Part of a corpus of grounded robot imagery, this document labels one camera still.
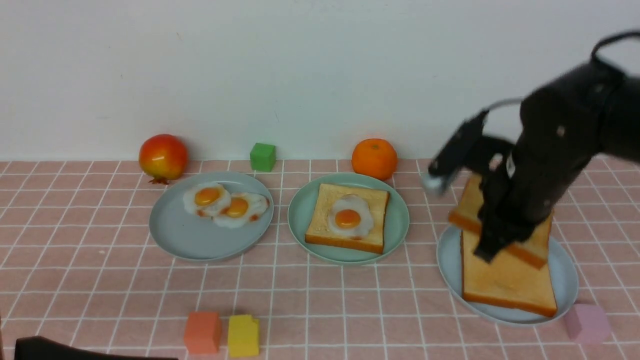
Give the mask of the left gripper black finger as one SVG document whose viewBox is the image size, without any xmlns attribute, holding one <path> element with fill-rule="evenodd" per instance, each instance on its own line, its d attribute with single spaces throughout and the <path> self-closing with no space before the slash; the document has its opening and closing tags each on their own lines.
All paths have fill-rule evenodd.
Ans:
<svg viewBox="0 0 640 360">
<path fill-rule="evenodd" d="M 142 357 L 82 350 L 43 336 L 21 337 L 14 342 L 15 360 L 164 360 L 164 357 Z"/>
</svg>

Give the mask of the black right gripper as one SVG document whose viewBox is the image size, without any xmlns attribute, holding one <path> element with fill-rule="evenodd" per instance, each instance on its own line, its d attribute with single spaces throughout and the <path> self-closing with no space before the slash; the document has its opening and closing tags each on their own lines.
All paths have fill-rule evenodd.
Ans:
<svg viewBox="0 0 640 360">
<path fill-rule="evenodd" d="M 520 137 L 482 178 L 482 226 L 473 255 L 490 264 L 502 250 L 528 241 L 594 155 L 595 148 L 581 140 Z"/>
</svg>

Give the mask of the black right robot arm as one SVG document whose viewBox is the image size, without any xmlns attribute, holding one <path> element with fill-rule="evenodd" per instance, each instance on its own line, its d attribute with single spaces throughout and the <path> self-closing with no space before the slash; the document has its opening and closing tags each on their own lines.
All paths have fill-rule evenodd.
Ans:
<svg viewBox="0 0 640 360">
<path fill-rule="evenodd" d="M 639 79 L 581 64 L 527 95 L 519 119 L 516 143 L 481 183 L 474 255 L 488 263 L 531 237 L 593 157 L 639 161 Z"/>
</svg>

